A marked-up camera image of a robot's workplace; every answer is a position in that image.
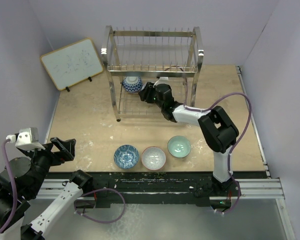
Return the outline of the white red rimmed bowl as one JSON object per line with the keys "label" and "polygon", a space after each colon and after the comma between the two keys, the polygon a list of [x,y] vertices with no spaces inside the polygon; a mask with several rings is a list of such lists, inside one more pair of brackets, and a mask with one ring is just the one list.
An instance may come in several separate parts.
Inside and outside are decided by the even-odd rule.
{"label": "white red rimmed bowl", "polygon": [[147,147],[141,155],[141,162],[145,168],[151,171],[160,170],[166,163],[165,152],[157,146]]}

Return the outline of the light green celadon bowl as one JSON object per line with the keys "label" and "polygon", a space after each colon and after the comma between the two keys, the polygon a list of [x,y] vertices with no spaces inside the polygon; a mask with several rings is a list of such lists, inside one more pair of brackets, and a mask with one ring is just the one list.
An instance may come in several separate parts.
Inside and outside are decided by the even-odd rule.
{"label": "light green celadon bowl", "polygon": [[167,143],[169,153],[176,158],[185,158],[191,152],[191,143],[181,135],[173,136]]}

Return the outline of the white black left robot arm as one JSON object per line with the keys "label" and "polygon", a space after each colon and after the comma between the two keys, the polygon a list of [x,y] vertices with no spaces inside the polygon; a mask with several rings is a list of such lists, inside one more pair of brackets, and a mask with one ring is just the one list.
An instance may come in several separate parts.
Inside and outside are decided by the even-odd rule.
{"label": "white black left robot arm", "polygon": [[23,157],[5,159],[5,169],[0,173],[0,240],[46,240],[69,206],[91,194],[92,176],[77,170],[53,202],[29,224],[23,224],[29,201],[37,197],[50,168],[73,161],[75,145],[75,139],[53,137],[41,149],[34,144],[29,150],[19,146]]}

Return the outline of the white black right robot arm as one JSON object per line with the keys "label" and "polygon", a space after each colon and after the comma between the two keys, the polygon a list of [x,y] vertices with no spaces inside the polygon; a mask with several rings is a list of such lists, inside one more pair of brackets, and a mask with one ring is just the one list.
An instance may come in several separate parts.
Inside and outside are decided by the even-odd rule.
{"label": "white black right robot arm", "polygon": [[208,147],[213,151],[214,168],[212,190],[218,196],[230,190],[228,182],[233,177],[232,151],[237,144],[239,130],[226,111],[219,105],[207,109],[187,106],[173,97],[166,83],[147,82],[138,93],[142,102],[155,104],[163,117],[174,123],[198,126]]}

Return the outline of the red zigzag patterned bowl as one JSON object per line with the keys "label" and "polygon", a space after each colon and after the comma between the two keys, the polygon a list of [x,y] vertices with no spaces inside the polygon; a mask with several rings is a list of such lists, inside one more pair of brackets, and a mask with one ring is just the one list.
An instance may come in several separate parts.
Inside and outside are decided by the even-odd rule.
{"label": "red zigzag patterned bowl", "polygon": [[126,76],[122,82],[123,88],[128,93],[138,93],[142,90],[143,82],[138,76]]}

